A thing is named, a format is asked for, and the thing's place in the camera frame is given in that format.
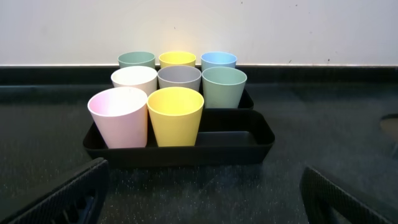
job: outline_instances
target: white cup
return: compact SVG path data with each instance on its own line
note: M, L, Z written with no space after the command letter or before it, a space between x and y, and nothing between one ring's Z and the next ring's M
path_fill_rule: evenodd
M156 91L157 72L145 66L120 68L111 75L114 87L129 86L143 90L147 96Z
M97 93L89 100L88 110L108 148L146 146L147 99L138 88L119 87Z

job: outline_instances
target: light green cup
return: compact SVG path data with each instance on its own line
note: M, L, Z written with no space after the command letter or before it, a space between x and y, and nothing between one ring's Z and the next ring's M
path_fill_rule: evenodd
M147 66L155 68L155 55L149 52L129 52L118 58L120 68Z
M205 108L238 108L247 76L229 67L212 67L203 71Z

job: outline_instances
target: speckled countertop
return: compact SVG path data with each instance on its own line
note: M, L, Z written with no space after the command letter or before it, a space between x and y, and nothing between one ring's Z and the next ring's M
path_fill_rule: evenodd
M0 88L0 200L90 160L86 103L108 85ZM379 119L397 85L250 84L275 134L262 164L112 170L98 223L307 223L299 192L316 165L398 207L398 160Z

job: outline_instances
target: cup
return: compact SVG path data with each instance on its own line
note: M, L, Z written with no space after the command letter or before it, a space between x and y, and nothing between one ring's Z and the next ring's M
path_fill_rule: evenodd
M97 93L87 107L108 148L117 149L146 146L146 103L144 91L120 87Z
M145 66L120 68L111 75L111 80L114 87L135 87L143 90L147 96L157 88L156 70Z
M160 69L157 78L160 88L180 86L199 91L201 72L186 65L169 66Z
M246 74L235 68L213 67L202 73L206 108L238 108Z
M129 52L118 57L120 68L147 66L155 68L155 55L149 52Z
M158 146L193 146L204 99L195 90L168 87L148 97L150 120Z
M201 70L212 67L230 67L235 68L236 56L226 52L208 52L201 57Z
M160 67L165 68L174 65L195 66L197 57L189 52L166 52L159 56Z

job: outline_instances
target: wall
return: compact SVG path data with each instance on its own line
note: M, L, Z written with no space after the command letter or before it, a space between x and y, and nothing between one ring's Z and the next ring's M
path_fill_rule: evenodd
M0 0L0 65L108 65L135 50L398 65L397 9L397 0Z

